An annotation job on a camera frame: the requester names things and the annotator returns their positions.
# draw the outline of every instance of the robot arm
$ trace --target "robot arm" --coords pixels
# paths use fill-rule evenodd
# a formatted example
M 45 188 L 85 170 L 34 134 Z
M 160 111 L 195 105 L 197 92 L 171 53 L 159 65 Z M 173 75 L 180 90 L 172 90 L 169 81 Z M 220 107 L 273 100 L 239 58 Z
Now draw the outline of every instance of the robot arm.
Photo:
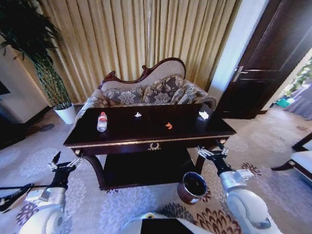
M 219 143 L 221 151 L 198 148 L 198 154 L 211 160 L 218 169 L 222 186 L 227 195 L 230 211 L 236 217 L 245 234 L 281 234 L 268 213 L 265 202 L 255 193 L 247 190 L 245 180 L 252 177 L 249 170 L 235 171 L 226 163 L 228 149 Z
M 26 201 L 38 206 L 39 211 L 23 225 L 19 234 L 57 234 L 64 219 L 65 192 L 68 176 L 83 161 L 77 158 L 72 162 L 56 164 L 60 152 L 48 164 L 55 173 L 52 183 L 46 189 L 31 191 Z

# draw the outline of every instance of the dark wooden door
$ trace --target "dark wooden door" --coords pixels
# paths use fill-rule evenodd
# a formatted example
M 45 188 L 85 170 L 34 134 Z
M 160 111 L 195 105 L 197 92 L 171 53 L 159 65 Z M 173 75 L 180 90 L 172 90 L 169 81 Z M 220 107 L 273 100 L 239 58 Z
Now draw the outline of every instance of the dark wooden door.
M 312 47 L 312 0 L 271 0 L 217 111 L 254 118 Z

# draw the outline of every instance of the table shelf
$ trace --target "table shelf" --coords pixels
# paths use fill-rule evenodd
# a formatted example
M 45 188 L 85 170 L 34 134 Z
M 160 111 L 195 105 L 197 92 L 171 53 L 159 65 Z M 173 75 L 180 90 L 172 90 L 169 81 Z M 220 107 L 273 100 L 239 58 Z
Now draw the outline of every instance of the table shelf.
M 103 168 L 106 189 L 181 182 L 196 171 L 187 149 L 107 155 Z

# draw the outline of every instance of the beige curtain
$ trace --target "beige curtain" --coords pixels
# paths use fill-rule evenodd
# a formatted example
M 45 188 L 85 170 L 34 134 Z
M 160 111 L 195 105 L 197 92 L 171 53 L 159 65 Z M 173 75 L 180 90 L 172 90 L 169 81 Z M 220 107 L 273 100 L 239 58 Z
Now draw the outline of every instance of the beige curtain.
M 115 70 L 137 79 L 142 65 L 181 58 L 205 88 L 237 0 L 43 0 L 60 29 L 53 56 L 72 102 L 84 102 Z

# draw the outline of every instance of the dark wooden table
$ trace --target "dark wooden table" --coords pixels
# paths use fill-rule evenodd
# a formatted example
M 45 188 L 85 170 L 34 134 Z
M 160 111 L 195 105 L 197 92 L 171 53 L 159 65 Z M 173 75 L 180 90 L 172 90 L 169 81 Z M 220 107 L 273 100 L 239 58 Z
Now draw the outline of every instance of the dark wooden table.
M 107 130 L 97 131 L 105 111 Z M 204 120 L 199 112 L 205 111 Z M 172 129 L 166 127 L 171 123 Z M 187 148 L 216 147 L 235 130 L 205 104 L 88 109 L 64 145 L 93 166 L 101 190 L 180 182 L 188 171 L 201 173 L 203 157 L 193 164 Z M 104 168 L 95 155 L 108 154 Z

